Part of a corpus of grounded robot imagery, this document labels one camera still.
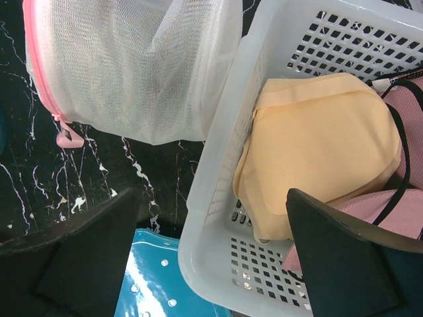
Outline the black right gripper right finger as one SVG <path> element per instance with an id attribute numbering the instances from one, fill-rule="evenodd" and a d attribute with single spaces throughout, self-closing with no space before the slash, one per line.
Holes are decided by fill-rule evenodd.
<path id="1" fill-rule="evenodd" d="M 299 189 L 286 208 L 314 316 L 422 315 L 422 241 Z"/>

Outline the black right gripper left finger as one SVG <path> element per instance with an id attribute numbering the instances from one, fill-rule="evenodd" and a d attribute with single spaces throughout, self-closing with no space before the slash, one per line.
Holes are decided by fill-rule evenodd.
<path id="1" fill-rule="evenodd" d="M 113 316 L 139 211 L 139 194 L 129 188 L 98 207 L 68 234 L 35 292 L 77 316 Z"/>

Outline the white mesh laundry bag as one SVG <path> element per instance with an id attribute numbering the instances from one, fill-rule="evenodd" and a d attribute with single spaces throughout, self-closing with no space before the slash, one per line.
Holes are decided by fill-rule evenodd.
<path id="1" fill-rule="evenodd" d="M 24 1 L 26 68 L 80 148 L 73 122 L 151 145 L 208 135 L 242 27 L 241 1 Z"/>

